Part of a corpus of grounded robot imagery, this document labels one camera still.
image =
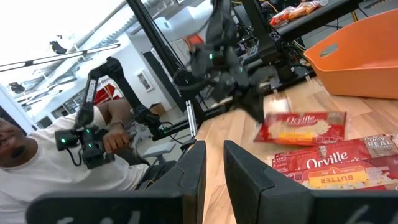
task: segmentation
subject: white t-shirt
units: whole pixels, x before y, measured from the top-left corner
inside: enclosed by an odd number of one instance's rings
[[[0,169],[0,223],[25,223],[29,203],[39,195],[65,190],[134,190],[148,166],[130,166],[116,156],[112,163],[91,170],[82,164],[73,165],[67,151],[58,151],[54,132],[71,129],[74,115],[57,119],[46,129],[29,135],[39,145],[37,154],[26,164]],[[95,108],[94,125],[105,127],[100,110]],[[76,162],[78,150],[70,149]]]

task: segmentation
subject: yellow label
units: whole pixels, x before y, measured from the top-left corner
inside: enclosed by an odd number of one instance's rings
[[[279,139],[285,141],[312,141],[313,133],[280,133]]]
[[[332,167],[327,171],[309,173],[308,180],[310,186],[317,189],[330,185],[346,185],[366,182],[369,180],[369,177],[362,167],[357,166],[343,169]]]

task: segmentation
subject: man's hand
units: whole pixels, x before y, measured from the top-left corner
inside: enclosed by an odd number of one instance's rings
[[[114,123],[109,127],[109,132],[104,135],[103,141],[105,151],[111,153],[129,144],[129,135],[121,123]]]

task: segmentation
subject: snack bag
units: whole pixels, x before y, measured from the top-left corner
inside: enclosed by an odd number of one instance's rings
[[[284,173],[310,188],[322,190],[397,190],[398,155]]]
[[[254,141],[316,146],[344,140],[345,112],[269,113]]]
[[[272,17],[271,21],[269,22],[269,24],[272,27],[279,27],[279,26],[282,26],[282,25],[288,23],[289,14],[294,12],[294,10],[295,10],[295,8],[292,6],[285,8],[284,10],[282,10],[282,12],[274,15]]]
[[[396,135],[379,134],[360,139],[280,153],[272,167],[282,173],[398,155]]]
[[[288,20],[298,19],[302,16],[310,14],[312,11],[320,7],[320,1],[301,2],[293,12],[288,16]]]

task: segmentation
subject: wooden table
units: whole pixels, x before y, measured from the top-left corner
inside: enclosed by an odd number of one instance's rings
[[[317,78],[265,97],[264,113],[271,111],[347,111],[346,139],[398,132],[398,100],[331,96]],[[203,223],[236,223],[225,182],[224,140],[234,141],[268,164],[275,153],[299,148],[253,142],[255,134],[254,120],[241,110],[213,118],[200,128],[197,139],[205,140],[207,148]]]

